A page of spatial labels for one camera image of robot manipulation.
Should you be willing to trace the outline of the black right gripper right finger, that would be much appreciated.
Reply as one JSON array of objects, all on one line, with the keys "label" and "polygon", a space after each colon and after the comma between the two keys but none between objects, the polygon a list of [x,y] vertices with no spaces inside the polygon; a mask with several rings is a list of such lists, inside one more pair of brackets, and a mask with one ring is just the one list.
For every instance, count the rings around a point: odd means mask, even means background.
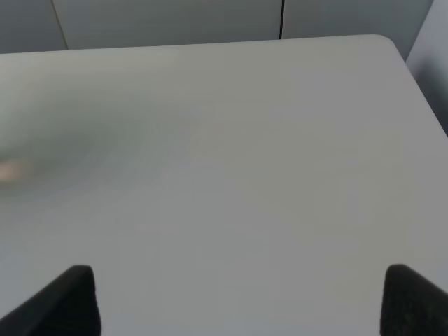
[{"label": "black right gripper right finger", "polygon": [[381,302],[379,334],[447,334],[447,292],[406,265],[388,267]]}]

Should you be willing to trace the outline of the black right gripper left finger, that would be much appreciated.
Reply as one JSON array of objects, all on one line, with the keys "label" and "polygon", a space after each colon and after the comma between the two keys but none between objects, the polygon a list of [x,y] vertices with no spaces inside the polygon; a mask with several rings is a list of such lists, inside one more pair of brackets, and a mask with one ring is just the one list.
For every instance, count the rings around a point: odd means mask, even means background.
[{"label": "black right gripper left finger", "polygon": [[74,265],[1,318],[2,335],[101,335],[95,276]]}]

